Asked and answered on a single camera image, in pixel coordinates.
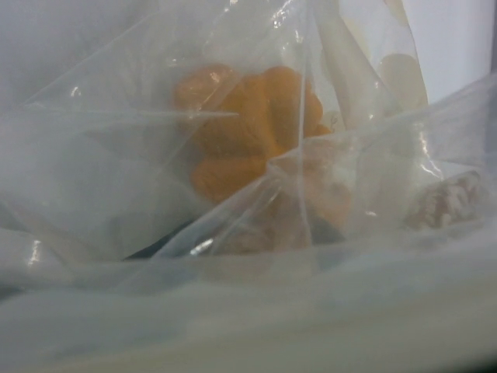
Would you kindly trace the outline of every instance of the orange food item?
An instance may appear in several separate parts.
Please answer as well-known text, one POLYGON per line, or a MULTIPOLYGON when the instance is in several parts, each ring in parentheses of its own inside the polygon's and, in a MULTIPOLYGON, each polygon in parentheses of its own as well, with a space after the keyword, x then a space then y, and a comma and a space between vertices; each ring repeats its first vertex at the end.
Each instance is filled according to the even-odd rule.
POLYGON ((215 203, 220 203, 264 174, 262 157, 204 159, 191 176, 193 187, 215 203))
MULTIPOLYGON (((206 156, 192 174, 197 192, 222 202, 263 175, 268 159, 298 145, 302 80, 284 66, 241 77, 214 64, 176 86, 175 104, 181 110, 235 114, 205 120, 193 134, 206 156)), ((311 85, 304 84, 304 136, 331 133, 319 124, 321 102, 311 85)))

